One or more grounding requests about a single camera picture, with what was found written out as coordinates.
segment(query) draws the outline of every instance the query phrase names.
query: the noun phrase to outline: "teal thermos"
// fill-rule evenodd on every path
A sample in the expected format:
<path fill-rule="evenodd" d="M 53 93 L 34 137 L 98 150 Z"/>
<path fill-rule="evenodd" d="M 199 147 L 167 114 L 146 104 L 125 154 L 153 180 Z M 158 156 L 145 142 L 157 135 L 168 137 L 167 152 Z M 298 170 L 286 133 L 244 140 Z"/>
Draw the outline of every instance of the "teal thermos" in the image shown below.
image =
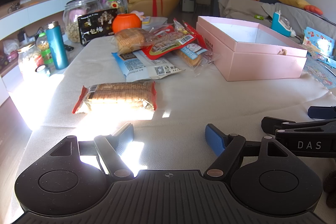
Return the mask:
<path fill-rule="evenodd" d="M 49 42 L 51 56 L 57 70 L 64 69 L 69 65 L 67 54 L 64 49 L 61 28 L 58 21 L 47 24 L 45 33 Z"/>

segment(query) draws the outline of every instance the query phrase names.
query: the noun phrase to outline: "glass jar lid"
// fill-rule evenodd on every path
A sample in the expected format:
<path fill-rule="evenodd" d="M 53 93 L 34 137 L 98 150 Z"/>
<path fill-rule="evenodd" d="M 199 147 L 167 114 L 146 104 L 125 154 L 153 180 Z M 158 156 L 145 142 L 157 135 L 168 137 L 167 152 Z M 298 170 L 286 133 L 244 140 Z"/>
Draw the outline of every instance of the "glass jar lid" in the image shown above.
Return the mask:
<path fill-rule="evenodd" d="M 65 8 L 75 8 L 96 1 L 99 2 L 99 0 L 71 0 L 65 5 Z"/>
<path fill-rule="evenodd" d="M 30 48 L 32 48 L 35 45 L 35 41 L 24 44 L 23 46 L 19 47 L 17 49 L 18 53 L 22 53 L 22 52 L 26 52 L 27 50 L 29 50 Z"/>

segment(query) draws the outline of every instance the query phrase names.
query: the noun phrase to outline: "yellow chair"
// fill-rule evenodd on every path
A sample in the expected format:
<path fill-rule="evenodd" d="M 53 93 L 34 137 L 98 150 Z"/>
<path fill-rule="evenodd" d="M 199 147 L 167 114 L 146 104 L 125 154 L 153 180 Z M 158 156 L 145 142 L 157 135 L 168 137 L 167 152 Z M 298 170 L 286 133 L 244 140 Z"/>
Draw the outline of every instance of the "yellow chair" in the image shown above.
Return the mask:
<path fill-rule="evenodd" d="M 156 0 L 157 16 L 168 17 L 177 7 L 180 0 Z M 153 0 L 128 0 L 129 12 L 137 10 L 144 12 L 145 16 L 153 16 Z"/>

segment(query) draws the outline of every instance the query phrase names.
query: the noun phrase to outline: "teal and white device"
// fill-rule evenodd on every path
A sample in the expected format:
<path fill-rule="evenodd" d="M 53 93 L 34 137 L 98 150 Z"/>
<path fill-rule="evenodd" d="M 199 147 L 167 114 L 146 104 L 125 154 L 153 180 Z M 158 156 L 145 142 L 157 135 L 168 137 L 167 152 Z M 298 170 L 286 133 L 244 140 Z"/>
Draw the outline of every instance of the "teal and white device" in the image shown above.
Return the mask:
<path fill-rule="evenodd" d="M 281 12 L 275 12 L 273 14 L 272 30 L 286 36 L 296 37 L 295 31 L 290 27 L 287 18 L 281 15 Z"/>

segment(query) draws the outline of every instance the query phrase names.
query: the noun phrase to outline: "open cardboard box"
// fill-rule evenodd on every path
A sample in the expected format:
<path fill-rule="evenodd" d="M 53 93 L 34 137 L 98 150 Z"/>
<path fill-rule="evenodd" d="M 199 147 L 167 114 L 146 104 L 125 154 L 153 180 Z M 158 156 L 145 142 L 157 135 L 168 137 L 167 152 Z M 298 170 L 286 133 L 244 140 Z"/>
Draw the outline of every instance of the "open cardboard box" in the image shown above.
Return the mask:
<path fill-rule="evenodd" d="M 306 63 L 307 50 L 259 23 L 199 17 L 196 29 L 227 81 L 299 78 Z"/>

